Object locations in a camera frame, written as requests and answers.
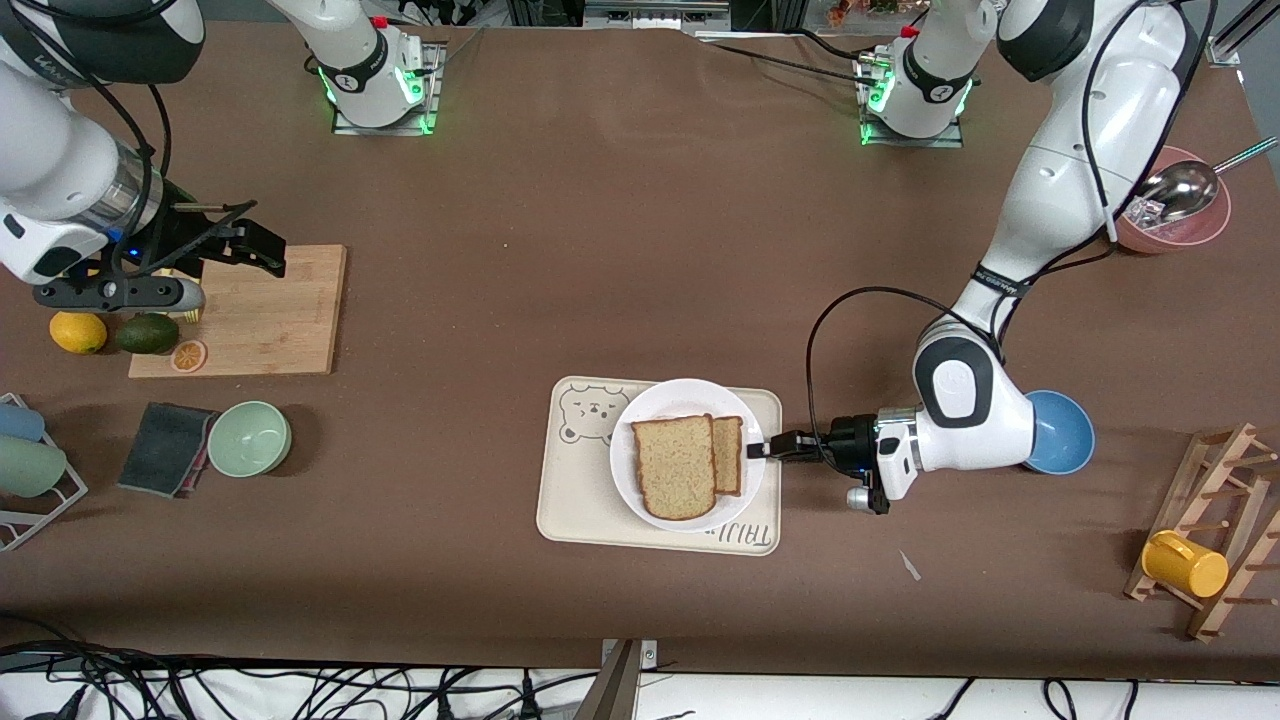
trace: yellow cup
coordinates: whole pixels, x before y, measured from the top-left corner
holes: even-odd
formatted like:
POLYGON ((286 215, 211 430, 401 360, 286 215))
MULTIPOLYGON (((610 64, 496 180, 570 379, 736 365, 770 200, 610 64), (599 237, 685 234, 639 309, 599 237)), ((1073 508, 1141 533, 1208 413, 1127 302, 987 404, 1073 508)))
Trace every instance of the yellow cup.
POLYGON ((1196 597, 1217 594, 1226 584, 1226 557, 1179 536, 1160 530, 1142 548, 1142 571, 1196 597))

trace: avocado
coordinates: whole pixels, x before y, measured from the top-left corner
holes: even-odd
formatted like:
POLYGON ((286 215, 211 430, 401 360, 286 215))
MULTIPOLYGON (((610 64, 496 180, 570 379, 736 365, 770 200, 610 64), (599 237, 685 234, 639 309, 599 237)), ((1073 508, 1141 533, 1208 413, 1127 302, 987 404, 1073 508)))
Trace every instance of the avocado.
POLYGON ((164 355, 178 345, 178 323, 159 313, 134 315, 116 331, 115 343, 134 355, 164 355))

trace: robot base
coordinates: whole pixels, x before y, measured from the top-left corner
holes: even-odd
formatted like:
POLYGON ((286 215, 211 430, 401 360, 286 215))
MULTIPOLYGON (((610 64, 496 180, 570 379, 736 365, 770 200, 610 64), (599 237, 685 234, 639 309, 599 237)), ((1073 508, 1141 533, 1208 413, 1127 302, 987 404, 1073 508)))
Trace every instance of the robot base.
MULTIPOLYGON (((417 40, 413 36, 404 37, 417 40)), ((440 109, 440 86, 444 81, 444 56, 447 46, 447 42, 426 41, 419 41, 419 44, 411 45, 411 47, 419 49, 417 59, 415 61, 415 59, 411 58, 411 67, 404 69, 421 72, 421 77, 412 78, 408 82, 411 87, 417 83, 417 90, 421 91, 422 101, 406 113, 403 118, 385 127, 367 128, 352 123, 346 118, 346 115, 338 111, 337 106, 334 106, 333 133, 392 137, 419 137, 434 133, 435 117, 440 109)))
MULTIPOLYGON (((884 47, 877 47, 877 54, 884 47)), ((854 74, 856 77, 869 77, 882 79, 883 63, 877 61, 877 55, 864 53, 861 58, 854 60, 854 74)), ((897 147, 964 147, 964 137, 960 133, 960 120, 952 119, 941 133, 928 137, 906 137, 890 129, 884 120, 868 108, 870 96, 876 92, 874 86, 858 86, 858 123, 861 132, 863 145, 893 145, 897 147)))

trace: blue bowl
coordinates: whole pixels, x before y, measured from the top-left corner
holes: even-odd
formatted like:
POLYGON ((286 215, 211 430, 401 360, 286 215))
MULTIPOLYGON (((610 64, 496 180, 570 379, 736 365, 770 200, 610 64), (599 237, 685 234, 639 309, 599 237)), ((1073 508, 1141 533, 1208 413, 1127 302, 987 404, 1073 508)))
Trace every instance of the blue bowl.
POLYGON ((1097 438, 1084 409, 1051 389, 1028 392, 1027 398, 1036 409, 1036 441, 1024 465, 1047 475, 1070 475, 1088 465, 1097 438))

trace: metal spoon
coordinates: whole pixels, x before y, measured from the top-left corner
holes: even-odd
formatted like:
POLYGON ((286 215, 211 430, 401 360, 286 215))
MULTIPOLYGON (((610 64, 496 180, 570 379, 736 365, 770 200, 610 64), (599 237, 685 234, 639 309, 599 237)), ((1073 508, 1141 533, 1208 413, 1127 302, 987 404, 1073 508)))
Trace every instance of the metal spoon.
POLYGON ((1151 176, 1138 190, 1142 200, 1162 205, 1158 219, 1151 227, 1181 220, 1208 208, 1217 197, 1219 176, 1277 143, 1280 141, 1272 136, 1212 168, 1199 160, 1181 160, 1151 176))

